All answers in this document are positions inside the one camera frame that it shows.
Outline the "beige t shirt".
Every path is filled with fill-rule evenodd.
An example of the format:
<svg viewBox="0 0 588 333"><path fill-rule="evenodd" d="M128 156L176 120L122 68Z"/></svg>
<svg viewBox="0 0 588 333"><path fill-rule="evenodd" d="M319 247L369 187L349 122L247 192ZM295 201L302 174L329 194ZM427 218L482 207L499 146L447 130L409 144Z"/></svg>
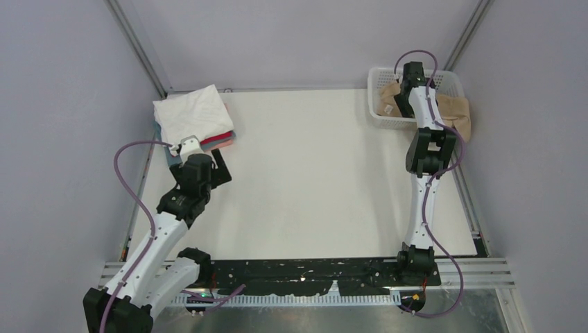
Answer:
<svg viewBox="0 0 588 333"><path fill-rule="evenodd" d="M397 82L389 83L380 89L380 106L377 110L379 116L402 117L394 99L400 92L400 84ZM455 128L467 143L472 133L469 101L465 97L452 97L440 93L436 94L435 99L444 124Z"/></svg>

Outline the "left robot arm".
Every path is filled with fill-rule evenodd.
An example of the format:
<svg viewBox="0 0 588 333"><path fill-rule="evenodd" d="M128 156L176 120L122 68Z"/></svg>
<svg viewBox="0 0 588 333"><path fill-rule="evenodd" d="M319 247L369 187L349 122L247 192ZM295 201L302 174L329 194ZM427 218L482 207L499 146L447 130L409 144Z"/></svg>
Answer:
<svg viewBox="0 0 588 333"><path fill-rule="evenodd" d="M137 252L102 289L85 294L90 332L151 332L155 319L183 289L211 282L209 255L197 248L185 248L163 273L160 269L204 212L211 191L232 177L218 149L190 155L170 172L176 185L161 197L155 215L148 215L150 230Z"/></svg>

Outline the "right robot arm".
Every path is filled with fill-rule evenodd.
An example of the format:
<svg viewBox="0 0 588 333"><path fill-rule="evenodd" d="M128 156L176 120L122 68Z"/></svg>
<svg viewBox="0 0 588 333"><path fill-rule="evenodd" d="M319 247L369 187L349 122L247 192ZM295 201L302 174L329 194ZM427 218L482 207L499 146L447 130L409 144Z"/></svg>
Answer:
<svg viewBox="0 0 588 333"><path fill-rule="evenodd" d="M414 117L417 130L406 154L412 201L409 227L397 254L396 276L400 283L418 285L435 273L435 251L431 223L441 176L447 171L457 135L444 124L433 76L421 62L403 66L400 95L395 97L402 116Z"/></svg>

